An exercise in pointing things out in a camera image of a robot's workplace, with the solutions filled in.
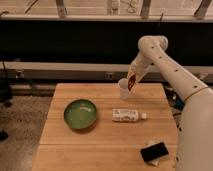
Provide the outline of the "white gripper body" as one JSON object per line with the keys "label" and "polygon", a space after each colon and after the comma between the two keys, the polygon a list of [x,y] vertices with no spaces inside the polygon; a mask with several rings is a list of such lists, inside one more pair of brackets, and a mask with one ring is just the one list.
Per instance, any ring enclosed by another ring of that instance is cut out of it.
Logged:
{"label": "white gripper body", "polygon": [[150,66],[151,60],[142,54],[138,54],[129,67],[127,79],[129,80],[132,75],[136,75],[135,84],[139,83],[148,72]]}

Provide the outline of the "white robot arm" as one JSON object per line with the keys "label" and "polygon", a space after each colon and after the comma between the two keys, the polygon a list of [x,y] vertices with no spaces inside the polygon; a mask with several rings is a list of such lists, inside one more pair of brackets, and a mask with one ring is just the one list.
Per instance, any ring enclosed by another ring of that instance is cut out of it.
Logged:
{"label": "white robot arm", "polygon": [[165,36],[143,36],[128,74],[128,89],[154,64],[185,103],[176,151],[176,171],[213,171],[213,90],[166,54]]}

